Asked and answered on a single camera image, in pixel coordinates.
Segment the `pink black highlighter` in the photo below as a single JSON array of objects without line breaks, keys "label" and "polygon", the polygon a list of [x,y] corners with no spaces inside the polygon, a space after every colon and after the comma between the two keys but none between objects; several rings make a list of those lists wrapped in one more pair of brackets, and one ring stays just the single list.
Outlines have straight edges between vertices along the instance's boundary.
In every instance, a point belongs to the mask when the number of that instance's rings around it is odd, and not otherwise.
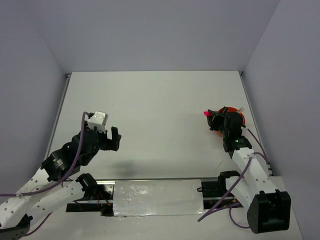
[{"label": "pink black highlighter", "polygon": [[210,117],[210,116],[211,116],[211,113],[210,113],[209,111],[204,111],[203,113],[204,113],[204,115],[205,115],[206,117]]}]

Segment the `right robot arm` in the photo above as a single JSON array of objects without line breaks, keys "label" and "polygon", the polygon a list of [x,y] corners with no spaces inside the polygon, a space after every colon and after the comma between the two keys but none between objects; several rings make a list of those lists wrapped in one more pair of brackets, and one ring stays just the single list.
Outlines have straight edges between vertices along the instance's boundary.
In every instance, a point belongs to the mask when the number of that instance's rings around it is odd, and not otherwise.
[{"label": "right robot arm", "polygon": [[220,133],[223,149],[239,171],[221,172],[217,179],[220,199],[199,218],[223,209],[242,206],[246,210],[247,228],[254,234],[286,231],[290,227],[291,197],[281,191],[264,171],[257,156],[269,162],[264,152],[256,152],[243,135],[245,118],[240,110],[223,107],[206,110],[207,124],[212,132]]}]

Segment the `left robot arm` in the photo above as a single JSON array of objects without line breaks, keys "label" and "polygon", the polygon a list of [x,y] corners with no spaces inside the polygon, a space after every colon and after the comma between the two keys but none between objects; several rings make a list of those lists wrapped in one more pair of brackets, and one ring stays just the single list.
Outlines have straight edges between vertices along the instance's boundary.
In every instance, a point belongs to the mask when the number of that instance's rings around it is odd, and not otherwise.
[{"label": "left robot arm", "polygon": [[52,152],[36,174],[0,205],[0,238],[19,240],[28,236],[33,224],[69,202],[110,199],[111,194],[89,173],[67,179],[87,166],[99,151],[119,149],[121,135],[117,127],[111,128],[111,134],[108,138],[107,130],[85,125],[70,142]]}]

